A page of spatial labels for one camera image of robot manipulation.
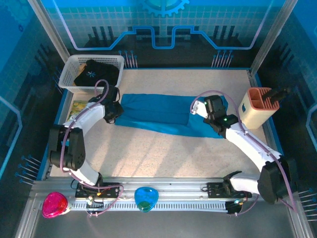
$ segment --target blue cloth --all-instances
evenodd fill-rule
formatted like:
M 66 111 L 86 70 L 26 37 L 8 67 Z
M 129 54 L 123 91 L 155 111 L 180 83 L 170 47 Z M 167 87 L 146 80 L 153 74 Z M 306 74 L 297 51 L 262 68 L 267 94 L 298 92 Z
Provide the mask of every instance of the blue cloth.
M 190 105 L 195 97 L 160 94 L 124 94 L 121 105 L 124 113 L 116 125 L 141 128 L 172 135 L 222 138 L 204 118 L 192 115 Z M 228 106 L 224 97 L 223 104 Z

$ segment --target black cloth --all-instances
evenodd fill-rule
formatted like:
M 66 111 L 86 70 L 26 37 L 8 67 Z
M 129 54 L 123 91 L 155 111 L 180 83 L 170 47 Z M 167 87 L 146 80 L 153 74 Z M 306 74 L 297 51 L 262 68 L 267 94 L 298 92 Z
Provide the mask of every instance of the black cloth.
M 84 71 L 74 80 L 76 86 L 94 87 L 99 79 L 105 79 L 109 85 L 115 86 L 118 82 L 119 69 L 112 65 L 96 62 L 90 59 L 86 62 Z M 104 87 L 105 82 L 100 82 L 98 87 Z

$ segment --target blue plastic object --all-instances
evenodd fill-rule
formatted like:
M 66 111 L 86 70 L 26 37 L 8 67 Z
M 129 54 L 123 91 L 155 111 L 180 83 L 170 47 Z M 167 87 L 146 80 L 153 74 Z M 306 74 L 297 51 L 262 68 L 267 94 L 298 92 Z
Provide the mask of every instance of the blue plastic object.
M 140 187 L 134 193 L 135 203 L 141 212 L 149 212 L 159 199 L 159 193 L 152 187 Z
M 160 94 L 124 94 L 121 105 L 124 113 L 115 121 L 116 125 L 152 130 L 156 132 L 222 138 L 204 118 L 192 115 L 190 105 L 195 97 Z M 228 106 L 224 97 L 223 104 Z

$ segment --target white speckled table surface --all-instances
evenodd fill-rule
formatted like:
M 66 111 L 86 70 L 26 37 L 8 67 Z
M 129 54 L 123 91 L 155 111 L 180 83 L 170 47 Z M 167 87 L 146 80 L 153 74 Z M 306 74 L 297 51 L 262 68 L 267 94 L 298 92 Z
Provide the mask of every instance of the white speckled table surface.
M 120 93 L 197 96 L 215 89 L 240 104 L 250 87 L 245 70 L 124 70 Z M 92 95 L 76 94 L 73 100 Z M 229 114 L 234 114 L 231 105 Z M 262 128 L 253 133 L 263 142 Z M 163 134 L 97 122 L 85 136 L 86 160 L 104 177 L 223 177 L 233 171 L 259 173 L 253 162 L 225 139 Z M 65 176 L 54 167 L 52 177 Z

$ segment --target white arm segment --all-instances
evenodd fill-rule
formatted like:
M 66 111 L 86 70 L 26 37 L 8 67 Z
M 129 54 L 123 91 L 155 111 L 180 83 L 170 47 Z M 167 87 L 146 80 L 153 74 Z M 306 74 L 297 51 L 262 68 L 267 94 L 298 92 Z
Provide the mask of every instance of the white arm segment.
M 245 173 L 238 173 L 231 177 L 230 182 L 234 190 L 246 191 L 250 193 L 259 194 L 258 180 L 260 175 L 248 175 Z
M 86 108 L 93 105 L 94 103 L 88 103 Z M 83 134 L 85 134 L 96 124 L 99 120 L 104 118 L 105 116 L 105 107 L 101 104 L 95 106 L 94 108 L 87 111 L 85 114 L 80 117 L 80 119 L 74 124 L 72 128 L 81 128 L 83 130 Z M 69 127 L 72 121 L 64 123 L 65 127 Z M 88 164 L 87 160 L 84 161 L 82 167 L 78 170 L 69 170 L 64 168 L 65 171 L 71 171 L 73 175 L 75 175 L 80 183 L 86 183 L 91 186 L 96 185 L 99 173 L 95 171 L 91 166 Z
M 94 103 L 88 103 L 87 106 L 84 108 L 88 108 Z M 91 127 L 93 127 L 94 124 L 96 124 L 99 120 L 104 118 L 105 116 L 105 107 L 101 104 L 95 106 L 94 108 L 90 109 L 88 112 L 83 114 L 80 119 L 73 125 L 72 128 L 78 127 L 83 130 L 84 136 L 86 133 L 90 130 Z M 72 121 L 66 122 L 63 125 L 65 127 L 69 127 Z
M 267 145 L 262 141 L 257 139 L 247 128 L 242 124 L 244 129 L 248 134 L 250 134 L 254 139 L 261 143 L 267 150 L 269 150 L 276 158 L 280 158 L 281 154 Z M 247 135 L 244 134 L 240 128 L 239 123 L 233 124 L 229 129 L 226 130 L 226 139 L 235 144 L 240 150 L 243 151 L 261 172 L 262 167 L 265 165 L 266 161 L 274 162 L 274 159 L 268 155 L 261 147 L 259 147 L 253 140 L 251 140 Z

